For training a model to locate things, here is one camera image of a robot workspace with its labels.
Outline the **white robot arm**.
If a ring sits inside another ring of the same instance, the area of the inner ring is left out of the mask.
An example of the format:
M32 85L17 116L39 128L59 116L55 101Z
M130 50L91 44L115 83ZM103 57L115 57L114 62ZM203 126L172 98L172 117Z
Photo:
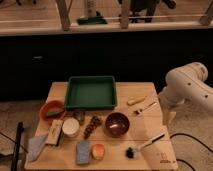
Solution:
M207 78L208 70L200 62L174 68L166 74L166 86L158 94L164 125L171 123L176 116L174 108L186 100L213 114L213 88L205 84Z

